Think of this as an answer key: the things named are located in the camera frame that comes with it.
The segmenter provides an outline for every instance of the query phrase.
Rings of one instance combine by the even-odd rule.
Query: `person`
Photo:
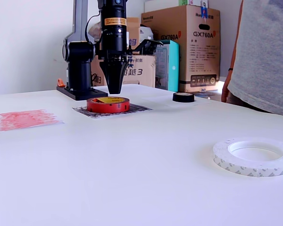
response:
[[[283,115],[283,0],[243,0],[222,101]]]

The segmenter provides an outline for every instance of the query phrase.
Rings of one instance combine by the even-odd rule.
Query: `black mount plate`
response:
[[[108,97],[108,93],[91,88],[85,92],[70,91],[64,87],[57,87],[57,91],[65,94],[66,96],[72,98],[73,100],[88,100],[95,97]]]

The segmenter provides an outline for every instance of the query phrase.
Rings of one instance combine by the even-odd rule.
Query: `teal box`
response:
[[[164,45],[156,49],[155,87],[178,92],[179,45],[171,40],[160,40]]]

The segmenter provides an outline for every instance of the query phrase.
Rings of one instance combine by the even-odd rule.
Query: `orange object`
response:
[[[66,85],[64,84],[62,79],[58,79],[58,86],[59,87],[65,87]]]
[[[130,100],[122,97],[98,97],[87,100],[87,110],[95,113],[121,113],[130,110]]]

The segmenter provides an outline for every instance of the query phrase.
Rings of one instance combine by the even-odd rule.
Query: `white wall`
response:
[[[220,10],[221,17],[221,72],[226,77],[231,66],[235,45],[239,10],[242,0],[209,0],[208,6]]]
[[[140,16],[144,1],[129,0],[127,15]],[[97,0],[89,0],[95,14]],[[55,89],[66,78],[62,43],[72,18],[73,0],[0,0],[0,94]]]

